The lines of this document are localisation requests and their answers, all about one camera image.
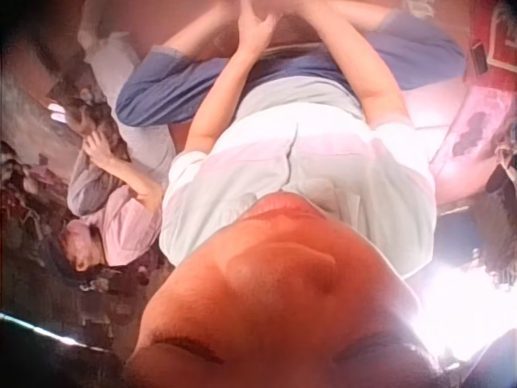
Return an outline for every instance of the shirt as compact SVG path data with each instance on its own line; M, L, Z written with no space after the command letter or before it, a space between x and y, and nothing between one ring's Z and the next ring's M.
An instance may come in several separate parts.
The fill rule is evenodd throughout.
M160 232L162 212L151 213L132 196L129 186L122 186L110 195L104 208L80 219L99 228L107 265L118 267L150 249Z
M434 180L405 122L372 131L336 107L285 104L232 124L209 155L180 154L169 180L160 247L174 265L278 191L295 192L347 223L401 276L431 260Z

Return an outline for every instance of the dark hair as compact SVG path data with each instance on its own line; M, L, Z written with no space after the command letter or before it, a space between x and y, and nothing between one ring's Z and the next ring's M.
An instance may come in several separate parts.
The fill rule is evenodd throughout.
M99 268L90 268L84 272L76 271L66 257L61 243L53 236L43 242L41 259L50 273L60 278L69 287L88 285L99 272Z

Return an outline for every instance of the red cloth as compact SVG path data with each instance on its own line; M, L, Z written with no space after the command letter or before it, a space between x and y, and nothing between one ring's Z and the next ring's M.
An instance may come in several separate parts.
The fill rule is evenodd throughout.
M489 71L477 76L469 69L468 83L517 91L517 34L511 36L509 28L509 22L515 23L515 18L500 0L473 0L471 15L473 42L483 43Z

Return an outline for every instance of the nose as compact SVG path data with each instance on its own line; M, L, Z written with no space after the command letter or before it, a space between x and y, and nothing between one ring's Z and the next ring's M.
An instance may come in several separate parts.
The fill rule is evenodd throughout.
M229 284L264 308L278 310L333 292L332 256L295 243L270 243L233 257L226 265Z

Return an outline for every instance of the lips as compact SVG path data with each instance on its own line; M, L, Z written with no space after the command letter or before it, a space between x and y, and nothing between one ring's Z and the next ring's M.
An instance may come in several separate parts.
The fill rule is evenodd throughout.
M282 213L289 216L313 216L325 218L306 199L291 192L275 192L268 194L257 202L242 219L256 218L265 214Z

